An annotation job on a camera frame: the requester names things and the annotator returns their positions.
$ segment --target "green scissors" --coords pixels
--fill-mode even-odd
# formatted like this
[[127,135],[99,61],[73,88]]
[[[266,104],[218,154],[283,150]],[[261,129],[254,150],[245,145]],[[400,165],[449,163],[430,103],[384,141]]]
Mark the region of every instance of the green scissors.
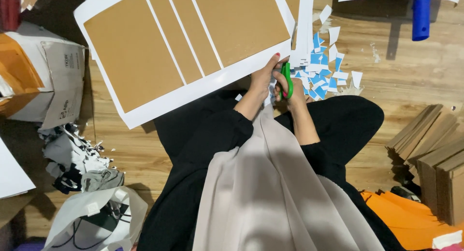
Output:
[[283,91],[282,85],[280,85],[280,99],[286,98],[290,99],[290,97],[293,94],[293,82],[291,81],[290,78],[290,64],[288,62],[284,62],[282,64],[282,69],[280,70],[280,73],[285,76],[285,79],[287,80],[287,84],[289,86],[288,93],[285,93]]

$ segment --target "person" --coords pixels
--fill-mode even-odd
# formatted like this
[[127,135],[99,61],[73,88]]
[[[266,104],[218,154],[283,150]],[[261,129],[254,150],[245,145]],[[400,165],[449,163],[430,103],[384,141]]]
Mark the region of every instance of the person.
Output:
[[[166,185],[142,227],[138,251],[191,250],[208,165],[215,153],[241,147],[253,133],[252,120],[268,96],[273,75],[284,91],[285,77],[276,53],[267,65],[251,74],[243,91],[219,90],[154,120],[158,136],[172,161]],[[383,123],[379,106],[360,96],[335,96],[307,101],[300,79],[293,78],[288,111],[275,120],[296,137],[316,174],[339,185],[362,213],[385,250],[404,250],[391,230],[346,181],[345,165],[367,144]],[[273,91],[282,101],[276,86]]]

